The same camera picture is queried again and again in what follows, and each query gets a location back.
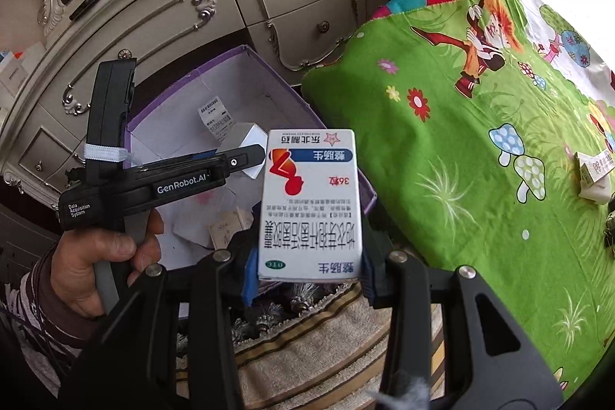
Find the white grass print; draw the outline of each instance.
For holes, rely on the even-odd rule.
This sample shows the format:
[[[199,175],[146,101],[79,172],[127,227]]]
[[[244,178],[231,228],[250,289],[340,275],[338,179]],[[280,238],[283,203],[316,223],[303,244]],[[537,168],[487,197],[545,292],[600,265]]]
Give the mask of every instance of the white grass print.
[[[554,325],[554,327],[560,327],[560,329],[557,331],[558,334],[566,334],[566,351],[570,351],[570,348],[574,345],[574,339],[577,333],[579,335],[583,333],[582,324],[587,324],[587,320],[585,319],[585,317],[582,317],[581,314],[583,313],[583,311],[585,311],[586,308],[589,308],[589,304],[585,304],[584,306],[580,305],[587,290],[583,292],[576,306],[573,305],[573,300],[570,297],[570,293],[565,287],[564,292],[566,293],[566,297],[568,299],[568,309],[559,309],[559,311],[562,313],[563,318],[558,321]]]
[[[460,200],[464,197],[472,184],[465,190],[460,191],[459,187],[459,172],[457,170],[457,164],[454,165],[453,177],[449,176],[446,166],[440,157],[438,157],[442,170],[439,171],[431,162],[431,168],[434,172],[434,178],[430,179],[427,176],[419,174],[420,177],[425,180],[425,183],[416,183],[423,188],[428,189],[431,194],[426,195],[430,198],[435,198],[442,204],[442,210],[444,211],[444,224],[446,227],[450,227],[453,232],[453,239],[455,237],[457,222],[462,222],[461,218],[466,217],[474,224],[477,224],[473,215],[462,207]]]

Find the white dresser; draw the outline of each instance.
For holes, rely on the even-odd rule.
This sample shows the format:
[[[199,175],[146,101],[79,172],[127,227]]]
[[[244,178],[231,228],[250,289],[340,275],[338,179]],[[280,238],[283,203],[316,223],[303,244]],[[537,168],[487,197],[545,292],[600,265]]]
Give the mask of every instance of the white dresser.
[[[4,182],[55,207],[65,171],[83,163],[96,69],[137,58],[135,84],[186,53],[248,28],[257,52],[290,84],[334,59],[356,27],[388,0],[43,0],[47,51],[22,81],[0,82]]]

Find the bed sheet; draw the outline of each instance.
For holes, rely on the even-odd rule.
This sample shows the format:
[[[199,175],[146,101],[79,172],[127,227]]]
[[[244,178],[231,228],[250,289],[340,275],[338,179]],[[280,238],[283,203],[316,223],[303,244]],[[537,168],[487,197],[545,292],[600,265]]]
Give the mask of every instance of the bed sheet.
[[[428,263],[475,266],[570,396],[615,330],[607,208],[577,196],[574,153],[615,149],[615,75],[590,43],[540,0],[393,0],[303,94],[355,131]]]

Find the green oval logo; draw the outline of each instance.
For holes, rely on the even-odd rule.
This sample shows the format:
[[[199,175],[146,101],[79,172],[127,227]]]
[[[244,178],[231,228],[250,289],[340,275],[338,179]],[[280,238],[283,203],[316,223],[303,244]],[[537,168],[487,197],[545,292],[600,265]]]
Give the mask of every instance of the green oval logo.
[[[272,270],[281,270],[282,268],[286,266],[286,263],[282,261],[278,261],[277,259],[273,259],[271,261],[267,261],[265,263],[265,266],[267,268],[271,268]]]

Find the orange hair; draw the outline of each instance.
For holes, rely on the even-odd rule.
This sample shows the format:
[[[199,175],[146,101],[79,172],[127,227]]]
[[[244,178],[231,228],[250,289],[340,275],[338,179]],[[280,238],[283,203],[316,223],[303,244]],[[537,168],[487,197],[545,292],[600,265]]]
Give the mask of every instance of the orange hair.
[[[504,31],[511,48],[519,53],[522,53],[524,49],[515,36],[515,24],[510,18],[510,13],[508,12],[506,5],[501,0],[484,0],[484,2],[485,8],[487,8],[490,13],[493,13],[499,21],[499,24],[502,25],[502,30]]]

